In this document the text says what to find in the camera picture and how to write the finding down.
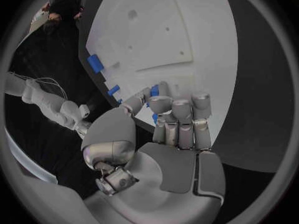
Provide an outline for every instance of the wire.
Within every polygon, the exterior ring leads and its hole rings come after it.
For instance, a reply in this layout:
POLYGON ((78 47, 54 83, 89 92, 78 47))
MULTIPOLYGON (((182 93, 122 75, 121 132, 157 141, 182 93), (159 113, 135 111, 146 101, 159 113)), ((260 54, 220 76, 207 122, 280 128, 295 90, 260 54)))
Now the wire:
POLYGON ((25 79, 25 80, 33 80, 33 81, 43 83, 43 84, 55 85, 55 86, 60 88, 60 91, 62 92, 64 99, 68 100, 67 94, 64 91, 64 89, 59 85, 59 83, 55 79, 53 79, 51 77, 42 77, 42 78, 34 79, 32 77, 19 75, 19 74, 16 74, 15 72, 11 72, 11 71, 9 73, 12 74, 12 75, 15 75, 19 78, 25 79))

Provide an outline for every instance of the blue plastic piece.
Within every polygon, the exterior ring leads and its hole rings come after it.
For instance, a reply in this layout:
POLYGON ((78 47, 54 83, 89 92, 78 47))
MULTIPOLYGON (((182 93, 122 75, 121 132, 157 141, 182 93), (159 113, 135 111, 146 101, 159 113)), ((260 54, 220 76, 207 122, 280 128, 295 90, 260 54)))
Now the blue plastic piece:
POLYGON ((150 90, 150 96, 158 96, 159 95, 159 85, 155 85, 150 90))
POLYGON ((158 115, 157 115, 156 113, 154 113, 154 114, 152 115, 152 118, 153 118, 154 123, 157 124, 158 115))
POLYGON ((100 71, 104 69, 102 62, 99 60, 96 54, 88 57, 87 61, 89 62, 91 68, 94 70, 96 74, 98 74, 100 71))
POLYGON ((120 89, 120 87, 118 85, 114 86, 111 90, 108 91, 108 95, 112 96, 119 89, 120 89))

